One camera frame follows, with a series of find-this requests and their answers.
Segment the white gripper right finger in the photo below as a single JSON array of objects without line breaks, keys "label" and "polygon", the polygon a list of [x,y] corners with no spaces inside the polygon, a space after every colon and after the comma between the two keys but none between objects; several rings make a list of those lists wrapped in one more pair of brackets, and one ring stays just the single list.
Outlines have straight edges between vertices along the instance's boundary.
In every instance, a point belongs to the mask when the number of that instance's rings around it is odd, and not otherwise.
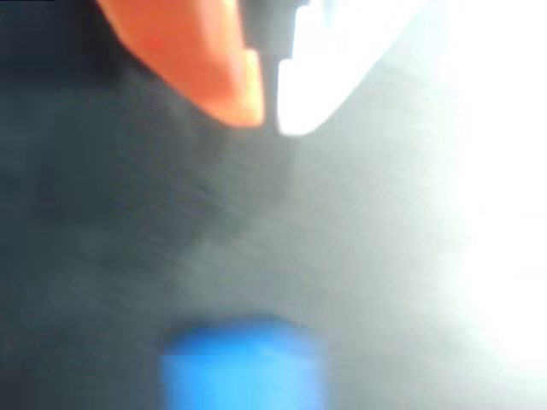
[{"label": "white gripper right finger", "polygon": [[422,1],[310,1],[279,64],[277,126],[301,137],[325,123],[388,51]]}]

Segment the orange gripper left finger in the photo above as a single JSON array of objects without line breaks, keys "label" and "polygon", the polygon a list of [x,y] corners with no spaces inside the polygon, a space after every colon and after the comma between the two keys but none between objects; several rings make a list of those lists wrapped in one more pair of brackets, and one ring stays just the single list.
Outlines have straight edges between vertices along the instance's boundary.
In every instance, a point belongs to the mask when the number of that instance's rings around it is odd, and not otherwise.
[{"label": "orange gripper left finger", "polygon": [[235,127],[264,121],[262,67],[236,1],[98,4],[122,44],[205,114]]}]

